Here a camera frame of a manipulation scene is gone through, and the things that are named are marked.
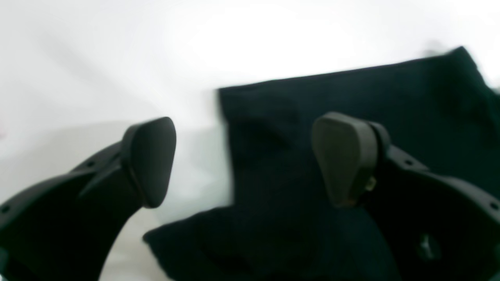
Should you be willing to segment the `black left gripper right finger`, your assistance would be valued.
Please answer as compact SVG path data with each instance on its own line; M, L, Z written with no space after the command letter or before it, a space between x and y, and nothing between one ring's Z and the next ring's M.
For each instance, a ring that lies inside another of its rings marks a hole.
M365 208L405 281L499 280L498 199L432 173L378 123L329 112L311 144L331 204Z

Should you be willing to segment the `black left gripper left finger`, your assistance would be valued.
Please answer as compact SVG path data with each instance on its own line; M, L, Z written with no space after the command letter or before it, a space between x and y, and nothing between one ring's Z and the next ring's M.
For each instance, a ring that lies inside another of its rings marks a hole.
M141 208L166 197L176 149L169 117L130 126L120 142L1 204L1 277L97 281L114 242Z

